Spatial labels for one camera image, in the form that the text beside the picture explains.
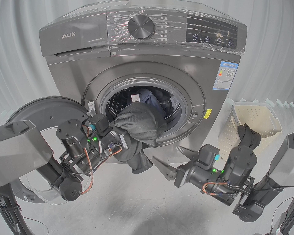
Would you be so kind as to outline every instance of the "energy label sticker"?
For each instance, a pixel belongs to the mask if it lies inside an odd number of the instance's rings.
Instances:
[[[237,63],[231,63],[222,61],[218,69],[218,74],[216,76],[216,81],[213,85],[213,90],[229,90],[230,86],[235,77],[237,68]]]

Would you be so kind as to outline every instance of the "yellow warning sticker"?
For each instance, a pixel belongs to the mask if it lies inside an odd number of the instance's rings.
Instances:
[[[209,115],[211,114],[211,110],[212,110],[212,109],[208,109],[208,110],[206,110],[206,114],[205,114],[205,116],[203,117],[204,119],[207,119],[207,118],[209,117]]]

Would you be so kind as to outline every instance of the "washing machine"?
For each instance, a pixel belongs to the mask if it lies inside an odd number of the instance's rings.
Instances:
[[[61,96],[89,115],[113,121],[127,96],[144,88],[166,110],[168,129],[148,157],[187,159],[199,150],[228,94],[247,27],[200,3],[108,1],[76,9],[40,29],[45,57]]]

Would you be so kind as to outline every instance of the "floor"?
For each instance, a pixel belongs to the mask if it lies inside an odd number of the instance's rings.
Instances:
[[[258,156],[257,166],[251,174],[256,182],[267,172],[286,134],[294,131],[287,107],[278,103],[272,106],[282,124],[283,133]],[[230,107],[231,101],[227,100],[205,143],[218,146],[217,137]],[[201,194],[191,184],[177,189],[154,166],[134,175],[126,164],[105,163],[95,173],[91,191],[76,201],[58,206],[18,202],[23,216],[40,220],[47,225],[49,234],[56,235],[252,235],[269,232],[274,210],[293,194],[294,189],[285,189],[265,208],[256,222],[248,224],[232,214],[239,197],[228,207],[211,196]],[[290,201],[279,207],[274,222]],[[36,235],[47,234],[42,224],[34,221],[27,221],[27,224]],[[0,227],[1,234],[12,234],[2,218]]]

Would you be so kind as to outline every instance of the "control knob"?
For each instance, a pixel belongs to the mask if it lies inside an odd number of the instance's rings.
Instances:
[[[145,15],[136,15],[128,22],[128,31],[134,38],[147,38],[153,33],[153,30],[152,20]]]

